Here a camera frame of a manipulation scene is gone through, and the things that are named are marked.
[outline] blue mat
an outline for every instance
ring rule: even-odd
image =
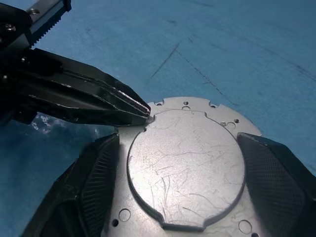
[[[36,47],[93,65],[147,102],[197,96],[229,106],[316,174],[315,8],[314,0],[73,0]],[[14,237],[83,145],[109,128],[39,115],[0,131],[0,233]]]

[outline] metal plate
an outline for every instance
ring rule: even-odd
[[[135,139],[128,159],[131,190],[163,226],[204,229],[222,219],[244,187],[234,137],[203,112],[168,110]]]
[[[119,129],[121,147],[116,189],[111,219],[102,236],[245,237],[256,233],[260,237],[269,237],[255,213],[247,186],[242,189],[244,166],[240,163],[242,156],[234,139],[238,132],[260,135],[260,131],[239,113],[222,105],[212,105],[205,99],[175,97],[150,103],[150,106],[153,117],[146,128]],[[158,150],[168,155],[168,159],[164,157],[157,162]],[[213,160],[207,155],[208,152],[214,153],[215,158],[224,155]],[[200,172],[200,175],[191,177],[190,174],[194,173],[191,172],[187,178],[183,170],[194,169],[199,164],[202,171],[198,168],[195,173]],[[170,165],[174,166],[172,170],[161,169]],[[178,173],[170,178],[170,186],[169,172]],[[155,182],[157,187],[152,193],[151,186]],[[240,198],[238,190],[243,190]],[[199,195],[189,195],[192,193],[201,194],[209,201]],[[164,214],[162,208],[165,208],[165,201],[170,213],[165,209]],[[221,210],[212,208],[211,203],[221,204],[220,207],[229,212],[221,215]],[[180,216],[182,219],[176,224],[181,227],[170,225]],[[208,222],[216,216],[220,217],[213,219],[216,222]]]

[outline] black pad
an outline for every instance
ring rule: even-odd
[[[240,133],[246,184],[261,221],[272,237],[316,233],[316,177],[285,146]]]
[[[96,237],[111,211],[119,136],[89,144],[53,184],[23,237]]]

